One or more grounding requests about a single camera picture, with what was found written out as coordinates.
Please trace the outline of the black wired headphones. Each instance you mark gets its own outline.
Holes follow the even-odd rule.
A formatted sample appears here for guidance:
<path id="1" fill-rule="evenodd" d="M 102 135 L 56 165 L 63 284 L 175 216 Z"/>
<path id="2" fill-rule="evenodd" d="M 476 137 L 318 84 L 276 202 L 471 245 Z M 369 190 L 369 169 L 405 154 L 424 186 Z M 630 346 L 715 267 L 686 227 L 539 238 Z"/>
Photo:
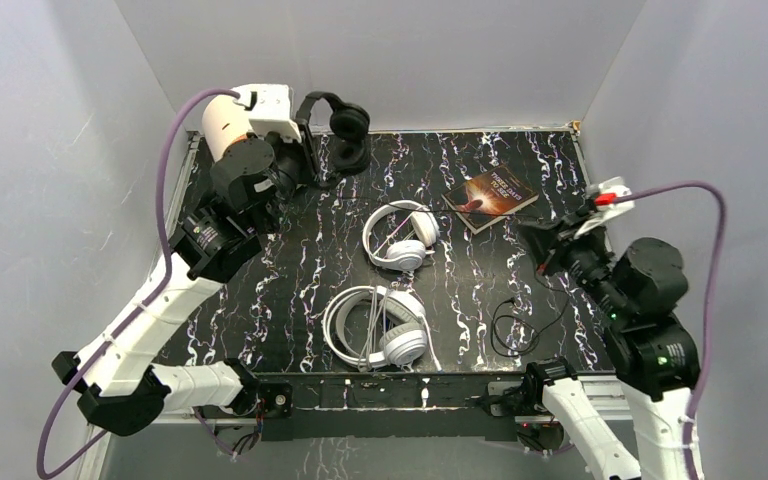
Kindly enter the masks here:
<path id="1" fill-rule="evenodd" d="M 327 188 L 336 184 L 340 176 L 355 175 L 368 167 L 370 116 L 362 107 L 347 103 L 334 93 L 325 91 L 309 93 L 296 113 L 295 122 L 303 133 L 304 144 L 310 151 L 314 147 L 310 139 L 309 120 L 313 106 L 320 100 L 329 104 L 332 110 L 329 126 L 332 133 L 341 140 L 340 150 L 333 161 L 333 172 L 321 184 L 322 188 Z M 526 215 L 522 210 L 508 218 L 517 216 L 524 218 Z M 412 225 L 412 231 L 416 237 L 397 241 L 390 245 L 384 254 L 380 254 L 380 249 L 372 248 L 370 244 L 372 229 L 380 220 L 397 211 L 408 213 L 405 220 Z M 457 217 L 445 202 L 444 207 L 438 210 L 413 200 L 383 202 L 363 227 L 362 244 L 371 263 L 377 267 L 399 272 L 413 272 L 420 268 L 425 258 L 433 253 L 433 246 L 439 239 L 440 227 L 435 215 L 441 213 L 453 214 Z"/>

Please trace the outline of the large white over-ear headphones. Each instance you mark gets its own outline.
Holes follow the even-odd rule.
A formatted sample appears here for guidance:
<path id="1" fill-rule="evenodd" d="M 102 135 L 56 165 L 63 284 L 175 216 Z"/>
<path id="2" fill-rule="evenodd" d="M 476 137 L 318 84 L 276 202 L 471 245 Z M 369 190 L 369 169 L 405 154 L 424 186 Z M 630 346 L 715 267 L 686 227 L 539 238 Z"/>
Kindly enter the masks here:
<path id="1" fill-rule="evenodd" d="M 369 306 L 368 324 L 363 345 L 355 350 L 347 339 L 347 320 L 361 304 Z M 425 307 L 407 291 L 373 285 L 348 288 L 328 303 L 321 326 L 333 354 L 360 371 L 389 366 L 411 369 L 426 354 L 436 368 L 441 367 Z"/>

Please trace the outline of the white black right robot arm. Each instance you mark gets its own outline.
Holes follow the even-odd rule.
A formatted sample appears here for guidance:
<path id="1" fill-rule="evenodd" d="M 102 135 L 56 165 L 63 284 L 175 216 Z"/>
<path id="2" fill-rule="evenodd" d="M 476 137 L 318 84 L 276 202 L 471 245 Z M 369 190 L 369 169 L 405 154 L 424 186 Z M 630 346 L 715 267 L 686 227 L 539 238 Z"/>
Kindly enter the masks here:
<path id="1" fill-rule="evenodd" d="M 644 237 L 616 258 L 602 227 L 576 236 L 562 222 L 526 223 L 521 232 L 538 274 L 568 274 L 608 317 L 602 339 L 638 453 L 615 436 L 563 358 L 527 365 L 525 405 L 560 421 L 597 479 L 702 478 L 695 420 L 687 411 L 701 374 L 699 352 L 674 313 L 688 290 L 680 252 Z"/>

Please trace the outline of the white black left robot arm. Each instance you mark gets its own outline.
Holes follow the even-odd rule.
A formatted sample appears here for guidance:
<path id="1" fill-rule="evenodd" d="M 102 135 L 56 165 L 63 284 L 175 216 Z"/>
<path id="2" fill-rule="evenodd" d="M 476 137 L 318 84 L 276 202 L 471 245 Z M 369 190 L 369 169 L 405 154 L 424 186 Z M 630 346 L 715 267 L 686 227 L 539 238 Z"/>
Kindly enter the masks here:
<path id="1" fill-rule="evenodd" d="M 161 235 L 161 257 L 131 301 L 92 342 L 63 351 L 52 366 L 78 394 L 85 419 L 118 436 L 135 434 L 161 414 L 219 407 L 254 411 L 260 383 L 236 359 L 207 365 L 156 362 L 192 314 L 261 252 L 285 204 L 314 184 L 319 167 L 308 136 L 250 133 L 214 161 L 211 187 L 173 232 Z"/>

